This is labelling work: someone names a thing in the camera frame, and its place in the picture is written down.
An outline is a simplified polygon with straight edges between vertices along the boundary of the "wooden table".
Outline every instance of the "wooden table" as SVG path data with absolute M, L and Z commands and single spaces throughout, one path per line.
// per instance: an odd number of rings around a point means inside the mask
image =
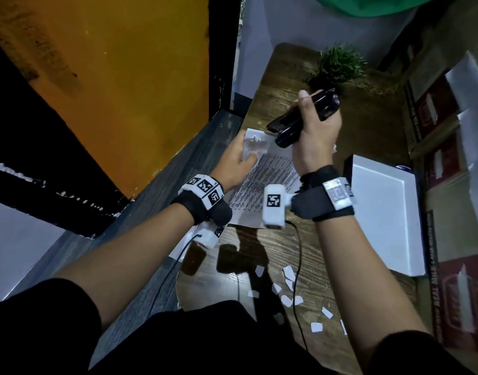
M 286 111 L 305 83 L 309 70 L 316 67 L 318 53 L 287 43 L 276 46 L 243 128 L 266 130 L 272 119 Z M 410 162 L 402 131 L 402 120 L 395 79 L 369 70 L 368 76 L 347 84 L 341 97 L 343 128 L 334 155 L 335 166 L 341 171 L 343 161 L 358 154 L 391 165 Z M 355 355 L 340 325 L 340 314 L 331 290 L 324 259 L 314 224 L 293 214 L 302 242 L 302 265 L 296 294 L 304 303 L 296 306 L 308 350 L 328 368 L 342 373 L 360 373 Z M 294 227 L 284 230 L 251 229 L 229 226 L 215 248 L 204 252 L 192 246 L 182 264 L 176 282 L 176 293 L 184 310 L 203 308 L 224 300 L 239 300 L 246 310 L 265 328 L 279 330 L 273 315 L 281 312 L 285 323 L 281 328 L 303 345 L 293 308 L 285 308 L 279 297 L 292 297 L 282 268 L 298 267 L 298 237 Z M 265 267 L 261 278 L 255 274 L 257 265 Z M 395 274 L 413 302 L 415 281 Z M 272 292 L 272 283 L 282 286 L 279 296 Z M 258 290 L 259 298 L 248 297 L 249 290 Z M 326 318 L 321 308 L 334 317 Z M 321 333 L 311 333 L 311 322 L 322 322 Z

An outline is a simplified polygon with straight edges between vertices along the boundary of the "green cloth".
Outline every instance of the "green cloth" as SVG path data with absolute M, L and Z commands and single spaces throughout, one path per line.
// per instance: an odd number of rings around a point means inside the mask
M 377 17 L 415 8 L 431 0 L 317 0 L 354 17 Z

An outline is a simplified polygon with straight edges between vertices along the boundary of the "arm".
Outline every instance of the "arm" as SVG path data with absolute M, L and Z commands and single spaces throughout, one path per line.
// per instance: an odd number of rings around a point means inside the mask
M 341 115 L 320 121 L 308 94 L 298 95 L 304 128 L 293 146 L 302 176 L 332 164 Z M 403 330 L 426 328 L 404 290 L 373 250 L 354 216 L 316 223 L 324 262 L 348 336 L 361 367 L 381 340 Z
M 241 184 L 256 163 L 253 154 L 242 161 L 245 131 L 225 150 L 211 176 L 223 191 Z M 142 225 L 89 252 L 55 277 L 73 281 L 93 300 L 107 328 L 150 280 L 164 258 L 194 225 L 190 212 L 172 204 Z

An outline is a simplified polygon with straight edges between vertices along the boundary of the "yellow panel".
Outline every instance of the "yellow panel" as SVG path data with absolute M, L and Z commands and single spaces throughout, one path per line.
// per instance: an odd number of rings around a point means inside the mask
M 0 45 L 131 198 L 208 120 L 207 4 L 0 0 Z

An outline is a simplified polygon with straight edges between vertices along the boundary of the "forearm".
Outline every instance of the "forearm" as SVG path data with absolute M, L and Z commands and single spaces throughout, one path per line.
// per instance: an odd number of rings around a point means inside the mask
M 317 222 L 316 228 L 336 302 L 363 369 L 387 335 L 410 329 L 426 332 L 354 216 Z
M 164 258 L 194 224 L 175 203 L 122 236 L 60 270 L 92 298 L 102 325 L 109 326 L 147 284 Z

